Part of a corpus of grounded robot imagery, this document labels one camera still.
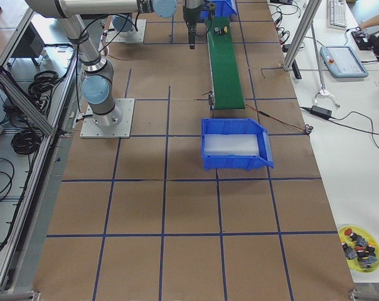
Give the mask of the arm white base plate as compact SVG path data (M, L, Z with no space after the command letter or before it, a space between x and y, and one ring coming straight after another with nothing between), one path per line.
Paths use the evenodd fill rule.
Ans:
M107 115L93 113L90 105L83 120L80 137L82 139L129 139L134 115L134 98L115 98L115 107Z
M138 19L136 27L130 23L127 23L123 31L120 32L119 30L124 25L124 20L121 18L112 18L107 30L105 42L142 44L145 37L146 22L147 21L145 19Z

